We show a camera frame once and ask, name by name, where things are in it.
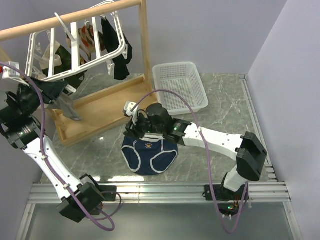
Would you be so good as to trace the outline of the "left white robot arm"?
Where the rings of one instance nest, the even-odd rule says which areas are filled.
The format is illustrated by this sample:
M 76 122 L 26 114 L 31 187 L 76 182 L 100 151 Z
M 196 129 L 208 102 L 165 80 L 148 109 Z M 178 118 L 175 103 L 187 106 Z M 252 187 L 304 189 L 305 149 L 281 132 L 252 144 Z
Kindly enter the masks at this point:
M 31 78 L 28 85 L 20 86 L 17 93 L 0 93 L 0 133 L 9 144 L 33 159 L 53 184 L 61 203 L 59 213 L 76 222 L 90 219 L 97 227 L 111 232 L 115 223 L 104 214 L 111 227 L 101 225 L 101 219 L 92 217 L 94 211 L 102 213 L 104 192 L 91 175 L 76 177 L 59 157 L 51 139 L 45 134 L 44 123 L 33 113 L 38 107 L 52 104 L 66 88 L 64 81 L 45 82 Z

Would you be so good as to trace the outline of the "white plastic clip hanger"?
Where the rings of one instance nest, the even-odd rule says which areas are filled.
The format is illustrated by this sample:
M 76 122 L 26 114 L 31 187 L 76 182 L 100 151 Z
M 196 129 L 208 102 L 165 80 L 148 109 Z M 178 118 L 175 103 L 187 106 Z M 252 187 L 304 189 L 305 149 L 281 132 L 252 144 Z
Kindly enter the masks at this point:
M 38 32 L 32 33 L 29 37 L 28 53 L 25 67 L 25 74 L 29 77 L 34 77 L 38 80 L 45 82 L 56 82 L 56 81 L 65 81 L 66 78 L 81 73 L 83 71 L 88 71 L 96 66 L 103 65 L 106 67 L 107 74 L 114 79 L 114 69 L 115 64 L 113 59 L 119 55 L 123 55 L 125 59 L 128 58 L 128 45 L 125 41 L 125 34 L 122 29 L 122 23 L 119 18 L 119 13 L 117 11 L 111 12 L 112 20 L 109 21 L 106 14 L 101 14 L 94 16 L 91 19 L 85 19 L 81 22 L 72 22 L 70 26 L 62 25 L 63 30 L 67 36 L 71 39 L 71 48 L 66 43 L 66 46 L 61 45 L 69 51 L 71 54 L 71 70 L 64 71 L 58 74 L 55 74 L 55 63 L 61 64 L 61 58 L 58 55 L 55 55 L 55 41 L 56 39 L 56 28 L 51 28 L 47 30 L 47 37 L 50 45 L 50 56 L 49 61 L 43 59 L 45 51 L 39 49 L 40 45 L 36 43 Z M 111 26 L 117 33 L 119 47 L 117 50 L 108 53 L 105 45 L 103 43 L 103 30 L 101 25 L 101 19 L 108 20 Z M 78 33 L 78 29 L 82 28 L 85 25 L 85 22 L 89 22 L 93 26 L 94 33 L 94 42 L 95 42 L 95 51 L 96 53 L 91 53 L 91 61 L 88 60 L 87 55 L 80 49 L 81 39 Z M 87 63 L 80 65 L 80 55 L 82 55 Z M 46 76 L 41 68 L 39 63 L 48 62 L 48 76 Z M 67 85 L 65 93 L 71 95 L 77 91 L 71 85 Z

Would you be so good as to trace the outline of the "navy blue white-trimmed underwear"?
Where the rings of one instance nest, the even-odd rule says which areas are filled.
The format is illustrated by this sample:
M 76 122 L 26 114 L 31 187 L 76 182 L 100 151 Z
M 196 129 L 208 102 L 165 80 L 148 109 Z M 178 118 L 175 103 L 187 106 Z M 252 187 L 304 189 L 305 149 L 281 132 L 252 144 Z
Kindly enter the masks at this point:
M 121 153 L 127 167 L 140 176 L 164 173 L 178 156 L 178 145 L 166 140 L 143 141 L 125 136 Z

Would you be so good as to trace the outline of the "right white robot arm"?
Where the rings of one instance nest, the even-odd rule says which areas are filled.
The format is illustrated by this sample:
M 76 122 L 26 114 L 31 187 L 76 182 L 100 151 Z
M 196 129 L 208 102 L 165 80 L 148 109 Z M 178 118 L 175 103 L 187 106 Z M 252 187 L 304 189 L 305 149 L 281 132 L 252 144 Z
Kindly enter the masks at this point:
M 203 148 L 235 161 L 235 167 L 214 189 L 218 201 L 236 200 L 244 193 L 246 182 L 257 182 L 261 178 L 268 153 L 252 132 L 229 134 L 200 127 L 195 122 L 173 118 L 160 103 L 142 110 L 135 102 L 127 101 L 123 112 L 130 118 L 124 134 L 136 141 Z

